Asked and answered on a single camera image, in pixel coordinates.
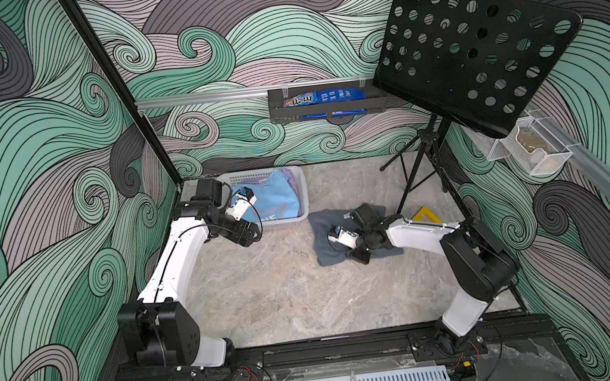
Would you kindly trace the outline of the grey t-shirt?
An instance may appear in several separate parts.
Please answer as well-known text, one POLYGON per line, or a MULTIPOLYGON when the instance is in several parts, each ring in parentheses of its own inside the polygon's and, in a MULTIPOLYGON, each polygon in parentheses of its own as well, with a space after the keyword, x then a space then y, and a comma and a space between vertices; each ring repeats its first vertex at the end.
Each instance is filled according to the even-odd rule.
POLYGON ((335 241, 339 235, 339 228, 355 234, 365 234, 369 224, 374 220, 378 222, 385 215, 383 206, 362 204, 355 211, 329 209, 311 213, 308 216, 314 235, 313 248, 321 267, 333 266, 345 260, 353 260, 360 264, 368 264, 371 259, 388 258, 404 254, 401 248, 374 248, 369 252, 353 253, 347 245, 335 241))

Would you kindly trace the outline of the light blue t-shirt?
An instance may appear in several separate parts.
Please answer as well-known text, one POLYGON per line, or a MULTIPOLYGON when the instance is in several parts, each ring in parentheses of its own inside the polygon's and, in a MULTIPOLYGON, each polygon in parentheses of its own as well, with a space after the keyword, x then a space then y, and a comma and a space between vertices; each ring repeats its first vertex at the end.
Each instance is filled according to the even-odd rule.
POLYGON ((234 185, 234 193, 242 187, 253 190, 257 197, 255 208, 263 222, 303 216, 299 194, 294 193, 281 170, 234 185))

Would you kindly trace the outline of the purple Persist t-shirt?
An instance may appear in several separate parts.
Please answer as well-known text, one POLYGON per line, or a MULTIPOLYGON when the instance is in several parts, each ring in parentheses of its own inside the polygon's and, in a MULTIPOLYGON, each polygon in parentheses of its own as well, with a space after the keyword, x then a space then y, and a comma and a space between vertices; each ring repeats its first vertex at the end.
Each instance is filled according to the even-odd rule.
POLYGON ((297 173, 291 168, 284 168, 281 172, 286 176, 289 186, 293 189, 294 193, 299 194, 299 179, 297 173))

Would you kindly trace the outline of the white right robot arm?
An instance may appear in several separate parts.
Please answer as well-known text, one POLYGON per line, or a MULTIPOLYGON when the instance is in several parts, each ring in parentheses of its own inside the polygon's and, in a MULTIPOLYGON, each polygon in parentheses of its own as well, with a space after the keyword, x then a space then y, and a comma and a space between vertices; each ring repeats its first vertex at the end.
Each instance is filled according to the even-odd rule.
POLYGON ((330 242, 343 245, 347 256, 364 265, 378 249, 412 248, 442 255, 459 288, 435 326, 435 343, 450 356, 469 347, 469 336, 501 290, 517 275, 511 250, 481 219, 457 223, 423 223, 400 214, 381 216, 369 204, 351 214, 357 225, 348 230, 333 226, 330 242))

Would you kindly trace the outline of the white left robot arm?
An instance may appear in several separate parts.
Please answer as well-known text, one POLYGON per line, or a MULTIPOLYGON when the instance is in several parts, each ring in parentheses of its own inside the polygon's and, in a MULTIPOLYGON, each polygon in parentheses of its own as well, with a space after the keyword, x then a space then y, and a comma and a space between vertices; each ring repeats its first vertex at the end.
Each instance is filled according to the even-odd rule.
POLYGON ((194 266, 205 244, 223 237, 243 248, 261 240, 263 225, 244 219, 257 196, 248 187, 228 195, 216 179, 202 179, 193 197, 171 211, 166 247, 146 287, 118 313, 130 361, 139 367, 218 368, 230 363, 234 345, 201 333, 184 303, 194 266))

